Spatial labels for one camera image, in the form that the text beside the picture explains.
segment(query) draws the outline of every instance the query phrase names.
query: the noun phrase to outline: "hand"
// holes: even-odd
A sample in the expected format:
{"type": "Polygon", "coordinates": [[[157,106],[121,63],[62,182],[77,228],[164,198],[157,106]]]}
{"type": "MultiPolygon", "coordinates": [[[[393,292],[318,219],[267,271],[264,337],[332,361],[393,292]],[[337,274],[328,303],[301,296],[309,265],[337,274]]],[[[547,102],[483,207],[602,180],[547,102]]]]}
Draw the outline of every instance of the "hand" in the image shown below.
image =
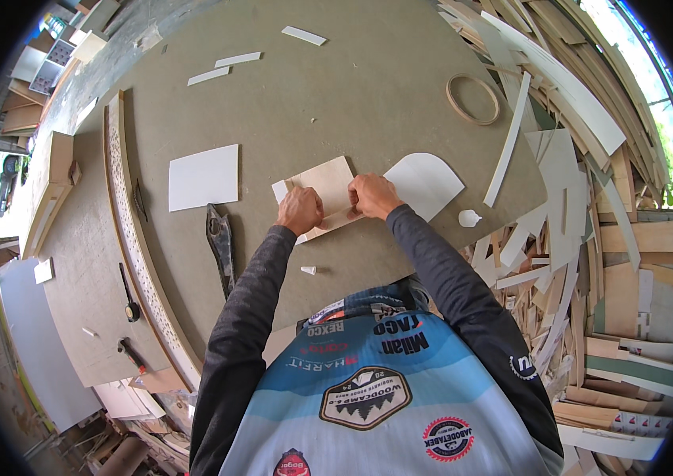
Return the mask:
{"type": "Polygon", "coordinates": [[[356,176],[347,186],[347,191],[352,204],[352,210],[347,214],[350,220],[363,214],[387,221],[389,212],[405,203],[397,196],[392,182],[373,172],[356,176]]]}
{"type": "Polygon", "coordinates": [[[322,221],[323,202],[315,189],[295,186],[278,205],[278,220],[274,224],[285,226],[299,236],[313,227],[326,229],[322,221]]]}

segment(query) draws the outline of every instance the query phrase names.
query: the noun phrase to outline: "workbench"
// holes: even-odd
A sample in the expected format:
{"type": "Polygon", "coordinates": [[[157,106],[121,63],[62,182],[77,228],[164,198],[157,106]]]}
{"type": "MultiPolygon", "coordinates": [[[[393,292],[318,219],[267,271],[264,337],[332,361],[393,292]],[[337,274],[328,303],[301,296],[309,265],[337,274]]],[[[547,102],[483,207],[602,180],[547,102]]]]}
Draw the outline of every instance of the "workbench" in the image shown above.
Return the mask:
{"type": "MultiPolygon", "coordinates": [[[[273,0],[222,2],[158,43],[99,99],[75,136],[84,170],[46,237],[40,259],[53,256],[56,278],[46,296],[61,340],[84,385],[134,376],[116,340],[124,336],[150,369],[168,367],[145,319],[124,316],[122,260],[103,169],[103,105],[125,90],[130,173],[140,181],[151,258],[190,346],[201,358],[224,304],[205,236],[205,209],[169,213],[172,159],[240,144],[239,201],[219,205],[234,235],[240,274],[278,206],[271,184],[344,155],[355,174],[383,174],[402,157],[442,158],[466,188],[431,225],[456,248],[512,223],[544,203],[546,189],[520,133],[494,208],[483,205],[512,111],[498,92],[492,125],[462,119],[448,103],[447,80],[465,72],[495,86],[474,52],[434,8],[420,0],[273,0]],[[281,33],[291,25],[328,39],[322,46],[281,33]],[[216,60],[262,51],[220,78],[186,86],[216,60]],[[483,219],[462,228],[457,215],[483,219]],[[81,327],[93,329],[90,338],[81,327]]],[[[492,104],[480,86],[461,91],[470,110],[492,104]]],[[[212,177],[207,177],[212,186],[212,177]]],[[[362,219],[297,245],[273,322],[284,328],[345,295],[412,273],[386,225],[362,219]],[[302,266],[317,266],[312,276],[302,266]]]]}

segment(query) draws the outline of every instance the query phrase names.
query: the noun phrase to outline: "person's left hand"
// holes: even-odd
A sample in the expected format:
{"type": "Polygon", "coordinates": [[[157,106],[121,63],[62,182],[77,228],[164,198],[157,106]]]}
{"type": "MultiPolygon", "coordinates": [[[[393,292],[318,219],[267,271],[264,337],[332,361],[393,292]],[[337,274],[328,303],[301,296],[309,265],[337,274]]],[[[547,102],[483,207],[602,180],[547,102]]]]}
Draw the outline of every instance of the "person's left hand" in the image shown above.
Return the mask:
{"type": "Polygon", "coordinates": [[[325,229],[323,202],[312,186],[295,186],[278,205],[278,220],[275,225],[283,225],[296,236],[318,227],[325,229]]]}

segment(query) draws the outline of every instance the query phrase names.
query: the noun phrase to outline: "brown cylinder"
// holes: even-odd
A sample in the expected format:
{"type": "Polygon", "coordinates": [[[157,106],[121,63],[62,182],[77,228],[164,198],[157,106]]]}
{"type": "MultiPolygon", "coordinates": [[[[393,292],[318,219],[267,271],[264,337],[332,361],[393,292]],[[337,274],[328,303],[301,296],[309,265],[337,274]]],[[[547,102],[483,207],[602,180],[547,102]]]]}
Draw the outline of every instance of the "brown cylinder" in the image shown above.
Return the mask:
{"type": "Polygon", "coordinates": [[[147,453],[146,443],[137,436],[128,436],[106,460],[96,476],[132,476],[147,453]]]}

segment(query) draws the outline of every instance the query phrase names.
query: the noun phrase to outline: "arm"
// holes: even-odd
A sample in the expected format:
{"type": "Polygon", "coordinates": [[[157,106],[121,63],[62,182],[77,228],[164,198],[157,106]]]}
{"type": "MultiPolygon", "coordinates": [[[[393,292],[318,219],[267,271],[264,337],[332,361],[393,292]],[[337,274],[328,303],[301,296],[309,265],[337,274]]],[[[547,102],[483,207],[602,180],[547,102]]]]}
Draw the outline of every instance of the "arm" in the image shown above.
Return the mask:
{"type": "Polygon", "coordinates": [[[387,221],[447,323],[493,376],[530,435],[562,457],[558,429],[540,378],[525,380],[511,368],[512,361],[518,365],[520,357],[529,356],[511,313],[495,300],[466,260],[397,197],[388,180],[359,175],[350,187],[355,212],[387,221]]]}
{"type": "Polygon", "coordinates": [[[312,188],[294,188],[223,306],[207,343],[191,429],[192,474],[217,474],[260,378],[286,265],[299,234],[322,220],[312,188]]]}

